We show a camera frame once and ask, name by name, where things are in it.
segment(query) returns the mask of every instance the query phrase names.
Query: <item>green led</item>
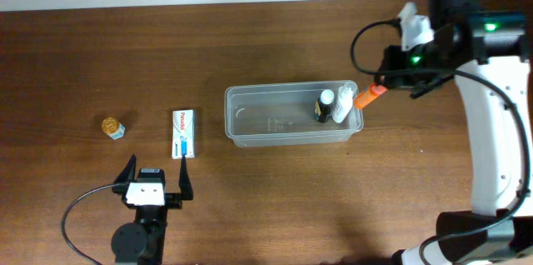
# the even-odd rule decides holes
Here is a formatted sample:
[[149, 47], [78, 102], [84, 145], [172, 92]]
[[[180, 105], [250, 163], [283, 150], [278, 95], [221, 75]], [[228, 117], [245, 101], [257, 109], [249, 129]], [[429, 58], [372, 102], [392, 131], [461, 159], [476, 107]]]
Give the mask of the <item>green led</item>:
[[485, 30], [487, 32], [494, 32], [498, 28], [498, 25], [495, 23], [485, 23]]
[[413, 64], [417, 64], [420, 60], [422, 60], [422, 57], [418, 57], [418, 56], [411, 57], [411, 62], [413, 62]]

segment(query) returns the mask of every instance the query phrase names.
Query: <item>brown table surface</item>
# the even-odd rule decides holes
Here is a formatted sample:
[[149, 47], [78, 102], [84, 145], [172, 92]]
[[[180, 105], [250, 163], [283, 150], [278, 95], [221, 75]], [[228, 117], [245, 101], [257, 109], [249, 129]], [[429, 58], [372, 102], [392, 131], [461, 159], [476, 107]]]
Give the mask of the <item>brown table surface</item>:
[[[359, 29], [414, 1], [326, 0], [0, 13], [0, 263], [82, 264], [59, 223], [80, 194], [111, 183], [137, 155], [177, 192], [172, 110], [197, 112], [195, 191], [170, 211], [165, 264], [318, 264], [390, 256], [470, 209], [466, 117], [453, 82], [418, 100], [389, 92], [348, 142], [238, 148], [224, 131], [230, 86], [371, 78], [351, 66]], [[520, 9], [533, 0], [483, 0]], [[377, 68], [399, 43], [388, 27], [358, 43]], [[113, 141], [100, 123], [118, 118]], [[115, 230], [134, 211], [111, 191], [75, 207], [67, 232], [109, 264]], [[531, 260], [510, 262], [526, 264]]]

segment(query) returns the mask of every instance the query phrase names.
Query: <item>orange bottle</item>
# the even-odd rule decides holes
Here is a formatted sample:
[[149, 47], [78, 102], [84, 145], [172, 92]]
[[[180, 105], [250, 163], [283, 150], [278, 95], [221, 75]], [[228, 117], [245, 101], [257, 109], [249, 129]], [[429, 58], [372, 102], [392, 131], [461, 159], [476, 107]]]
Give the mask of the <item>orange bottle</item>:
[[364, 108], [367, 104], [372, 103], [376, 98], [386, 92], [386, 87], [382, 85], [376, 85], [373, 83], [370, 87], [359, 93], [353, 100], [353, 105], [356, 108]]

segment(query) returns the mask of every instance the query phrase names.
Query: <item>wire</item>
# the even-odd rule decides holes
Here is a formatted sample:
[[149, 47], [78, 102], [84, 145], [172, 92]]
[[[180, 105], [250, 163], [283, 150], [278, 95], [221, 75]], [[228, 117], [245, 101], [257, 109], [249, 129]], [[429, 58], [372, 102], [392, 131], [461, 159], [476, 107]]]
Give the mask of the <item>wire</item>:
[[356, 42], [357, 42], [358, 38], [366, 30], [368, 30], [369, 28], [372, 28], [372, 27], [375, 27], [375, 26], [378, 26], [378, 25], [392, 25], [392, 26], [394, 26], [396, 23], [397, 23], [397, 19], [392, 19], [392, 20], [382, 21], [382, 22], [374, 22], [374, 23], [369, 24], [368, 26], [364, 27], [354, 37], [353, 42], [351, 43], [350, 56], [351, 56], [351, 61], [352, 61], [353, 65], [354, 65], [354, 67], [358, 71], [360, 71], [361, 73], [366, 73], [366, 74], [370, 74], [370, 75], [373, 75], [373, 76], [388, 76], [388, 77], [391, 77], [391, 76], [403, 76], [403, 75], [427, 74], [427, 73], [447, 74], [447, 75], [461, 76], [461, 77], [464, 77], [464, 78], [468, 78], [468, 79], [470, 79], [472, 81], [481, 83], [482, 85], [488, 87], [493, 92], [497, 93], [498, 96], [500, 96], [500, 98], [505, 102], [506, 106], [508, 107], [508, 110], [511, 111], [511, 116], [515, 120], [515, 125], [516, 125], [516, 128], [518, 129], [518, 136], [519, 136], [520, 142], [521, 142], [521, 151], [522, 151], [522, 157], [523, 157], [522, 166], [524, 167], [522, 169], [522, 171], [523, 171], [524, 177], [523, 177], [523, 186], [522, 186], [521, 190], [519, 190], [516, 193], [516, 196], [518, 197], [518, 201], [516, 202], [515, 206], [513, 206], [511, 208], [511, 210], [509, 210], [503, 217], [500, 217], [495, 222], [493, 222], [491, 224], [488, 224], [488, 225], [486, 225], [484, 227], [479, 227], [479, 228], [472, 229], [472, 230], [466, 231], [466, 232], [453, 232], [453, 233], [446, 234], [446, 235], [433, 236], [433, 237], [429, 237], [428, 239], [426, 239], [420, 245], [420, 249], [419, 249], [418, 253], [420, 255], [420, 258], [421, 258], [422, 262], [425, 265], [430, 265], [430, 263], [426, 259], [426, 256], [424, 255], [424, 250], [430, 244], [435, 243], [435, 242], [439, 242], [439, 241], [445, 241], [445, 240], [453, 239], [453, 238], [467, 237], [467, 236], [471, 236], [471, 235], [474, 235], [474, 234], [477, 234], [477, 233], [482, 233], [482, 232], [484, 232], [484, 231], [486, 231], [488, 229], [494, 228], [494, 227], [502, 224], [503, 222], [511, 219], [516, 214], [516, 212], [518, 212], [518, 210], [522, 207], [522, 205], [526, 201], [527, 196], [531, 193], [531, 190], [529, 189], [530, 182], [531, 182], [530, 150], [529, 150], [529, 146], [528, 146], [528, 142], [527, 142], [526, 127], [524, 126], [522, 118], [521, 118], [520, 114], [518, 113], [517, 106], [511, 101], [511, 99], [509, 98], [509, 96], [507, 96], [507, 94], [505, 92], [503, 92], [501, 89], [499, 89], [492, 82], [489, 82], [489, 81], [485, 80], [482, 77], [478, 77], [478, 76], [476, 76], [474, 74], [471, 74], [471, 73], [468, 73], [468, 72], [463, 72], [463, 71], [460, 71], [460, 70], [452, 70], [452, 69], [422, 68], [422, 69], [403, 69], [403, 70], [397, 70], [397, 71], [374, 72], [374, 71], [371, 71], [371, 70], [366, 70], [364, 68], [361, 68], [356, 62], [355, 52], [354, 52], [354, 48], [356, 46]]
[[78, 197], [76, 198], [75, 201], [73, 201], [68, 207], [67, 207], [67, 210], [65, 211], [65, 213], [63, 214], [63, 218], [61, 219], [61, 234], [63, 235], [63, 239], [65, 239], [65, 242], [67, 243], [67, 245], [72, 248], [72, 250], [74, 252], [76, 252], [79, 256], [81, 256], [82, 258], [85, 258], [87, 259], [89, 262], [93, 263], [93, 264], [96, 264], [96, 265], [102, 265], [99, 261], [93, 259], [92, 257], [89, 257], [87, 254], [85, 254], [84, 252], [82, 252], [81, 250], [77, 249], [77, 247], [74, 246], [74, 244], [72, 244], [72, 242], [70, 241], [70, 239], [68, 238], [67, 236], [67, 231], [65, 230], [65, 223], [67, 221], [67, 216], [68, 214], [70, 213], [70, 211], [72, 210], [72, 208], [74, 208], [74, 206], [76, 206], [77, 203], [79, 203], [80, 201], [82, 201], [82, 199], [86, 198], [87, 196], [93, 194], [93, 193], [96, 193], [98, 191], [101, 191], [101, 190], [104, 190], [104, 189], [107, 189], [107, 188], [111, 188], [111, 187], [117, 187], [117, 186], [124, 186], [126, 185], [125, 183], [121, 183], [121, 182], [118, 182], [118, 183], [114, 183], [114, 184], [109, 184], [109, 185], [105, 185], [105, 186], [101, 186], [101, 187], [98, 187], [98, 188], [94, 188], [93, 190], [89, 191], [89, 192], [86, 192], [85, 194], [83, 194], [81, 197]]

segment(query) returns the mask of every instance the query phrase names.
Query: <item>small bottle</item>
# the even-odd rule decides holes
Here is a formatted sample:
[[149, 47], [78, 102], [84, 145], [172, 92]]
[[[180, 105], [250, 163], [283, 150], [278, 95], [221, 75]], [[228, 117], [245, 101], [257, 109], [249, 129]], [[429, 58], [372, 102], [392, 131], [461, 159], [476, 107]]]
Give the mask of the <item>small bottle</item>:
[[335, 93], [332, 90], [322, 91], [320, 97], [315, 102], [315, 117], [319, 123], [325, 123], [329, 120], [331, 115], [331, 105], [335, 98]]
[[353, 105], [353, 93], [354, 91], [348, 83], [339, 87], [335, 107], [333, 108], [333, 112], [331, 112], [331, 118], [336, 123], [342, 123], [346, 115], [350, 112], [351, 106]]
[[120, 137], [124, 136], [126, 128], [120, 124], [118, 120], [113, 117], [106, 118], [102, 122], [102, 130], [113, 140], [117, 140]]
[[353, 100], [353, 104], [356, 108], [364, 108], [367, 104], [372, 103], [376, 98], [386, 92], [386, 87], [382, 85], [376, 85], [373, 83], [367, 90], [357, 95]]

